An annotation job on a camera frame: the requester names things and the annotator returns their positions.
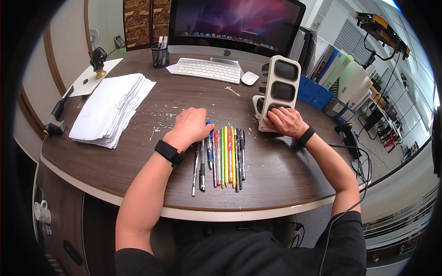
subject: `hand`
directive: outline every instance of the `hand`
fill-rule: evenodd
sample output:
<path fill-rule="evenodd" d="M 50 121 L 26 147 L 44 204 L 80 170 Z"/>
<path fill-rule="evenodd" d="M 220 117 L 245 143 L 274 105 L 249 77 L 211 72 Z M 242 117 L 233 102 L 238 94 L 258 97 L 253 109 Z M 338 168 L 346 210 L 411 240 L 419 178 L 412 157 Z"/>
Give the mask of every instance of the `hand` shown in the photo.
<path fill-rule="evenodd" d="M 309 128 L 309 125 L 302 120 L 299 112 L 293 108 L 272 108 L 271 111 L 267 113 L 267 116 L 268 118 L 264 118 L 264 122 L 270 129 L 274 129 L 280 134 L 293 137 L 297 140 L 299 140 Z"/>
<path fill-rule="evenodd" d="M 215 128 L 214 124 L 206 125 L 207 110 L 205 108 L 189 108 L 175 118 L 175 126 L 164 135 L 163 141 L 178 149 L 178 153 L 185 151 L 190 145 L 209 136 Z"/>

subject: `black t-shirt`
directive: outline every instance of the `black t-shirt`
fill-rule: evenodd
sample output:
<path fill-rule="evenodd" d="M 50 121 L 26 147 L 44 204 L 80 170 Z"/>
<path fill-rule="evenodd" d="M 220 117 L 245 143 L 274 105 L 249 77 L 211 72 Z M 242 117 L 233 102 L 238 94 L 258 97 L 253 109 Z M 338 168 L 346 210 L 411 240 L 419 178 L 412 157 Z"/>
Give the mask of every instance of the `black t-shirt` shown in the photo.
<path fill-rule="evenodd" d="M 284 248 L 265 231 L 216 234 L 181 250 L 177 275 L 317 275 L 325 242 L 326 233 L 314 248 Z M 118 276 L 165 275 L 154 256 L 139 249 L 119 250 L 115 263 Z M 361 214 L 351 211 L 333 223 L 322 275 L 365 273 Z"/>

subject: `red chair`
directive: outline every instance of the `red chair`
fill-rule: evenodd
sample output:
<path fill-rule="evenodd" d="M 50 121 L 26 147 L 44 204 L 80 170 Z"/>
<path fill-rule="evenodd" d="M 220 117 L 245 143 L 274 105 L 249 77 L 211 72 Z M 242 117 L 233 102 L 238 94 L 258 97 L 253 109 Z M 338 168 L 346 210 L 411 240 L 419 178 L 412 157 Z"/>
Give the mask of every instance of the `red chair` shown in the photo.
<path fill-rule="evenodd" d="M 394 137 L 392 137 L 392 138 L 390 138 L 390 140 L 385 144 L 385 146 L 384 147 L 388 147 L 388 146 L 393 146 L 389 151 L 388 151 L 388 153 L 390 153 L 392 150 L 394 150 L 394 148 L 396 147 L 396 143 L 394 142 L 394 140 L 395 140 L 395 136 Z"/>
<path fill-rule="evenodd" d="M 381 138 L 381 142 L 389 141 L 392 137 L 395 136 L 395 134 L 396 134 L 396 132 L 394 131 L 394 129 L 391 130 L 387 136 L 385 136 L 384 138 Z"/>

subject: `white mouse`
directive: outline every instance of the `white mouse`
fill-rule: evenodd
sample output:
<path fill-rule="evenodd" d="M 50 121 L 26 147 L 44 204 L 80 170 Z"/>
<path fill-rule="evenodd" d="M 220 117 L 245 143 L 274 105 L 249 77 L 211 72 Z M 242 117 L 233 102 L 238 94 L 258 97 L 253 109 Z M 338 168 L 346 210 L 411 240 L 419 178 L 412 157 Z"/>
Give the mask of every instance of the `white mouse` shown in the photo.
<path fill-rule="evenodd" d="M 257 74 L 253 74 L 252 72 L 247 72 L 241 78 L 241 81 L 246 85 L 253 85 L 258 79 L 259 76 Z"/>

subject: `monitor screen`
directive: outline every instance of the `monitor screen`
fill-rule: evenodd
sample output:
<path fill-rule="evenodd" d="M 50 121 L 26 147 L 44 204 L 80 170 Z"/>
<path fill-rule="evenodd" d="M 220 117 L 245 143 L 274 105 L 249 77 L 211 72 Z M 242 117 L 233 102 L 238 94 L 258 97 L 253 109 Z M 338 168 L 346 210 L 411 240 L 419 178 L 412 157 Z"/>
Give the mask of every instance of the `monitor screen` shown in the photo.
<path fill-rule="evenodd" d="M 396 111 L 396 109 L 394 109 L 393 106 L 390 106 L 388 108 L 387 115 L 390 117 L 390 119 L 392 119 L 393 121 L 396 121 L 397 111 Z"/>
<path fill-rule="evenodd" d="M 169 44 L 286 57 L 304 12 L 296 0 L 172 0 Z"/>

